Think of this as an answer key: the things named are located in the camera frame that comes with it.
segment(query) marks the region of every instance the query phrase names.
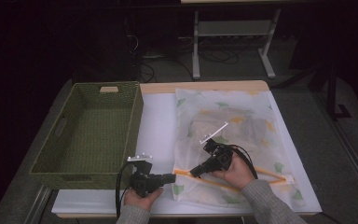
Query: dark background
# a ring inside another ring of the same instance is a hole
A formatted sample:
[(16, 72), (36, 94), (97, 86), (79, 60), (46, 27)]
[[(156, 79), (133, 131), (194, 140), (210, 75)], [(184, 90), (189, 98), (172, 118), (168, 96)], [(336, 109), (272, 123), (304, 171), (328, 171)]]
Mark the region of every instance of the dark background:
[[(84, 10), (115, 3), (0, 1), (0, 200), (64, 82), (136, 80), (125, 34), (144, 40), (141, 51), (174, 50), (177, 36), (192, 35), (191, 11)], [(334, 65), (358, 96), (358, 2), (284, 7), (274, 37), (287, 36), (298, 40), (293, 68)]]

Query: gray sweater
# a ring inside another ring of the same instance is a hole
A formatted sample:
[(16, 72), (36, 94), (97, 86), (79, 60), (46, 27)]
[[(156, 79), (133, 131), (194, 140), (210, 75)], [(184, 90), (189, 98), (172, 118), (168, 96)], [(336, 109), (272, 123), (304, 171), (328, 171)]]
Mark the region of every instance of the gray sweater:
[[(272, 192), (265, 180), (254, 180), (241, 190), (258, 223), (306, 223)], [(124, 205), (117, 224), (146, 224), (150, 213), (133, 205)]]

